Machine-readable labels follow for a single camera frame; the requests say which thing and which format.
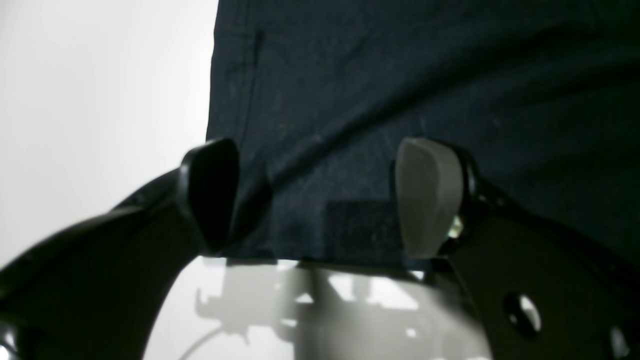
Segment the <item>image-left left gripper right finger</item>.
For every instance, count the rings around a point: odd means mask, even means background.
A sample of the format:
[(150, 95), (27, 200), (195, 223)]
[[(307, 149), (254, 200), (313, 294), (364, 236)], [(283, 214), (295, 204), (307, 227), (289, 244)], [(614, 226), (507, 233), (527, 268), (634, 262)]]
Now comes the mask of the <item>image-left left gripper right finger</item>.
[(639, 358), (639, 271), (624, 258), (531, 214), (454, 146), (407, 137), (394, 173), (407, 254), (454, 271), (494, 359)]

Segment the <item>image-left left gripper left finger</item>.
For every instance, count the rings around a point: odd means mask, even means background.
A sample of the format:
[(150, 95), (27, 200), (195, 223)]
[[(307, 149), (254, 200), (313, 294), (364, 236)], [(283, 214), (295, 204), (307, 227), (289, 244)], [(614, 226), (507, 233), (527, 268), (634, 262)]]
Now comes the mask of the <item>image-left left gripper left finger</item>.
[(231, 139), (113, 209), (32, 246), (1, 270), (3, 360), (141, 360), (183, 269), (219, 253), (239, 178)]

